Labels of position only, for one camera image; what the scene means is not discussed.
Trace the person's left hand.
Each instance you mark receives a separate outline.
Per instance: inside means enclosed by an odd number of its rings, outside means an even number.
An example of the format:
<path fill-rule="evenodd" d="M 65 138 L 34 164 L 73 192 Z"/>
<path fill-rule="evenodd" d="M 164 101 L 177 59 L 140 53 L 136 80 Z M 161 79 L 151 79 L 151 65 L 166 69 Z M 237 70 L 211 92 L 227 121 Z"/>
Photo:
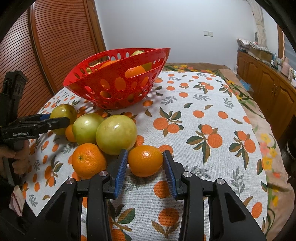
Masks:
<path fill-rule="evenodd" d="M 4 170 L 3 158 L 15 160 L 13 162 L 14 173 L 19 175 L 26 173 L 29 166 L 29 154 L 30 154 L 30 147 L 29 147 L 28 140 L 24 141 L 23 148 L 19 151 L 13 151 L 6 146 L 1 146 L 1 151 L 0 151 L 1 176 L 3 178 L 7 178 L 6 172 Z"/>

